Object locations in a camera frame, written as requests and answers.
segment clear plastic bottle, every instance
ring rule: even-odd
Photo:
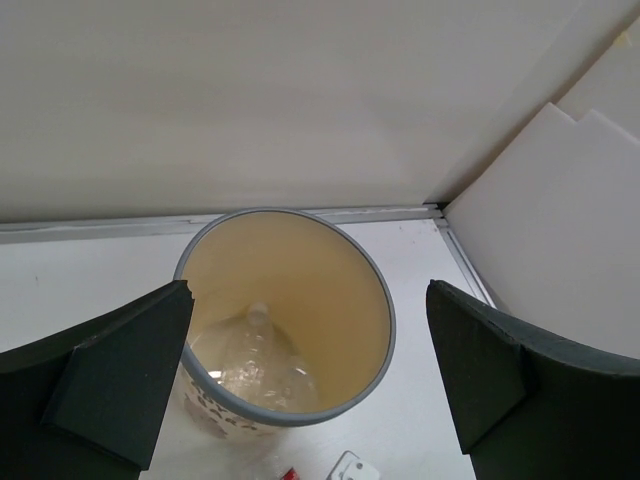
[[[234,395],[260,405],[273,337],[267,305],[254,303],[227,342],[220,384]]]

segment white power strip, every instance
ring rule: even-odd
[[[346,451],[333,467],[327,480],[380,480],[380,472],[355,453]]]

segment patterned bin exterior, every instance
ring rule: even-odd
[[[203,430],[217,438],[247,441],[272,435],[283,429],[248,420],[222,407],[198,386],[182,365],[178,368],[178,377],[184,408]]]

